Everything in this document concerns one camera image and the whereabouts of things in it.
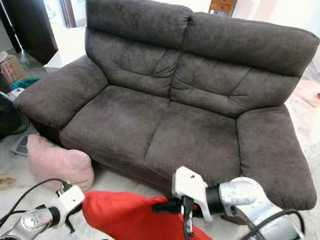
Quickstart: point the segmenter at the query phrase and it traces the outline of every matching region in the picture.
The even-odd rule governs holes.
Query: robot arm
[[[213,215],[226,214],[242,218],[250,229],[282,211],[267,198],[260,184],[251,178],[237,177],[230,182],[208,187],[199,174],[184,166],[173,176],[172,194],[183,202],[186,239],[192,236],[193,204],[199,205],[208,222],[213,221]],[[305,237],[290,218],[283,215],[267,223],[250,239],[293,240]]]
[[[48,228],[60,227],[68,214],[84,200],[85,195],[74,185],[49,207],[27,211],[0,240],[33,240]]]

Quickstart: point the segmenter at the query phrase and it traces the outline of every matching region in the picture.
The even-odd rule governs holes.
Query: pink pillow
[[[26,147],[30,170],[39,182],[59,178],[78,185],[83,192],[93,184],[95,174],[88,154],[64,149],[37,134],[28,136]],[[53,191],[61,189],[57,181],[48,182],[45,186]]]

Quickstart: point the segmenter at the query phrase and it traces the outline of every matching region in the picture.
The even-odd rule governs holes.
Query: black cable wire
[[[306,233],[305,222],[304,222],[304,219],[301,216],[300,212],[298,212],[295,209],[288,209],[288,210],[282,210],[280,212],[277,212],[276,214],[273,214],[272,216],[266,218],[260,224],[258,224],[256,227],[254,227],[247,235],[245,235],[243,238],[241,238],[241,240],[248,240],[249,238],[253,237],[262,227],[264,227],[265,225],[267,225],[271,221],[273,221],[273,220],[275,220],[277,218],[280,218],[280,217],[282,217],[284,215],[289,215],[289,214],[297,215],[297,217],[300,220],[301,232],[303,234],[305,234]]]
[[[47,182],[50,182],[50,181],[59,181],[62,183],[63,186],[69,186],[69,184],[65,181],[63,181],[62,179],[59,179],[59,178],[50,178],[50,179],[47,179],[47,180],[44,180],[36,185],[34,185],[33,187],[29,188],[19,199],[18,201],[13,205],[13,207],[11,208],[11,210],[8,212],[8,214],[6,216],[4,216],[0,222],[0,228],[3,226],[3,224],[5,224],[5,222],[7,221],[7,219],[13,214],[14,210],[16,209],[16,207],[18,206],[18,204],[22,201],[22,199],[29,193],[31,192],[33,189],[35,189],[36,187],[42,185],[42,184],[45,184]]]
[[[9,218],[13,214],[23,214],[25,212],[26,212],[26,210],[18,210],[18,211],[13,211],[10,215],[8,213],[7,215],[5,215],[3,218],[0,219],[0,223],[2,223],[5,218]]]

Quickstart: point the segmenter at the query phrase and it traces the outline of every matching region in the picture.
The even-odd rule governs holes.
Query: sofa
[[[87,0],[86,55],[14,102],[44,137],[170,191],[186,166],[244,176],[278,206],[317,194],[284,102],[312,60],[311,32],[151,0]]]

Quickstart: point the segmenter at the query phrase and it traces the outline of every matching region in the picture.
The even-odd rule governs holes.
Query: red fabric
[[[148,198],[130,192],[87,192],[82,211],[88,224],[116,240],[184,240],[181,214],[154,213],[164,196]],[[193,227],[192,240],[211,240]]]

